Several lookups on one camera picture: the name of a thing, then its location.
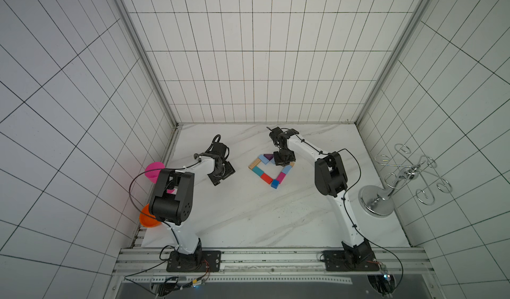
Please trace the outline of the light blue block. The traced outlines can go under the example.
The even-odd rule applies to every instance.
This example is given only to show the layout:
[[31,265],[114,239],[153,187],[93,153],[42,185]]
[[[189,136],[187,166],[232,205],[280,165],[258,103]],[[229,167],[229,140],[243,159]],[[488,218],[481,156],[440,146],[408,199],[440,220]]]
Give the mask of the light blue block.
[[290,172],[290,170],[292,169],[292,166],[291,165],[287,165],[283,168],[282,170],[282,173],[284,174],[288,174]]
[[258,158],[261,160],[261,162],[264,165],[267,165],[268,163],[270,163],[272,161],[272,160],[267,160],[266,158],[264,158],[263,154],[259,155]]

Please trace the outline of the magenta block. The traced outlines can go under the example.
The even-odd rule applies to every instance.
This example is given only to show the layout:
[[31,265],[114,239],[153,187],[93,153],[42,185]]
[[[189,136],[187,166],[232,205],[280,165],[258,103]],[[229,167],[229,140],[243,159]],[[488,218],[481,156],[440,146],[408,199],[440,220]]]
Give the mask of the magenta block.
[[282,183],[285,177],[286,177],[286,174],[284,172],[280,172],[280,174],[276,178],[276,181],[278,181],[279,183]]

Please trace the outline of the red block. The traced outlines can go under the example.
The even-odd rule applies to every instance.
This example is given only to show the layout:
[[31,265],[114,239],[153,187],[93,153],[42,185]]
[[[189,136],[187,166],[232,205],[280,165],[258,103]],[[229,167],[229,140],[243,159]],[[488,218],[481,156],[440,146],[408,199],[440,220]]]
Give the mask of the red block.
[[268,185],[271,185],[273,182],[273,179],[269,177],[267,174],[263,173],[260,178],[264,180]]

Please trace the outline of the dark blue cube block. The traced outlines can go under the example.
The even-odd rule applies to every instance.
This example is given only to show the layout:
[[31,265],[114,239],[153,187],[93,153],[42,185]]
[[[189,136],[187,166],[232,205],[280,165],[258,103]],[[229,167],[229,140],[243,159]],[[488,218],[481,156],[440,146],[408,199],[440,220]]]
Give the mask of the dark blue cube block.
[[277,180],[273,180],[271,183],[271,187],[273,187],[274,189],[277,189],[279,185],[280,185],[280,182]]

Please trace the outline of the teal block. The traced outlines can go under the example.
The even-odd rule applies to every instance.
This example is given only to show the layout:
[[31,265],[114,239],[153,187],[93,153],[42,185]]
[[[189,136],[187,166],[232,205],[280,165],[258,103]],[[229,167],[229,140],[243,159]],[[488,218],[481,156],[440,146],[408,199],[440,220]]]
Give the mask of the teal block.
[[253,167],[252,171],[259,177],[262,177],[264,174],[264,171],[262,171],[258,166]]

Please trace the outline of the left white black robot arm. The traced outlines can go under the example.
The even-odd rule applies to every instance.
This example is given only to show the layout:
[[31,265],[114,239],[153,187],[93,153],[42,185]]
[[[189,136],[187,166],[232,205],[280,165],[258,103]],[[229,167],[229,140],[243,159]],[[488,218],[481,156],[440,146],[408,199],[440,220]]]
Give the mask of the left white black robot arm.
[[220,139],[221,135],[216,135],[207,150],[195,154],[194,165],[160,169],[151,193],[149,213],[174,234],[177,248],[170,259],[177,267],[200,268],[205,261],[201,240],[183,227],[193,207],[195,181],[208,178],[217,186],[235,173],[227,160],[230,150]]

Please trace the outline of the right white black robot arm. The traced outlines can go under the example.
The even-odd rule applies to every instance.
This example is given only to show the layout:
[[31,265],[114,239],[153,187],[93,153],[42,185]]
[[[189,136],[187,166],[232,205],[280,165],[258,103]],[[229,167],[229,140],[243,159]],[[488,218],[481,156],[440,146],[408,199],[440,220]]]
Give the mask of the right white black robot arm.
[[277,148],[274,152],[275,164],[289,166],[296,156],[303,158],[313,167],[314,183],[321,195],[328,197],[335,208],[343,238],[343,254],[331,263],[341,263],[354,270],[372,257],[370,241],[367,240],[357,223],[349,200],[348,176],[342,157],[338,151],[324,152],[299,136],[295,129],[275,127],[269,137]]

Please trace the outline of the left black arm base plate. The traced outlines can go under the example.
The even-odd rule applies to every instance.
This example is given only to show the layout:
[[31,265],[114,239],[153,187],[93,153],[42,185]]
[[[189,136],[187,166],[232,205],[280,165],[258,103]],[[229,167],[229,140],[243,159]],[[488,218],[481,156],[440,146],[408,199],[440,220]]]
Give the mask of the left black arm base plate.
[[170,254],[167,272],[219,272],[221,264],[220,251],[197,251],[191,255],[184,255],[177,251]]

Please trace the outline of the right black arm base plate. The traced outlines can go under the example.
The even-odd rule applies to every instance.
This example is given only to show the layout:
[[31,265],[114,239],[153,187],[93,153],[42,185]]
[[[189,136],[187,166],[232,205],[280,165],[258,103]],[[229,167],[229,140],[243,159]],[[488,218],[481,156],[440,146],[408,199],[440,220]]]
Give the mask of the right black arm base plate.
[[327,272],[377,272],[380,266],[373,251],[364,259],[348,259],[345,251],[323,251],[319,260],[325,264]]

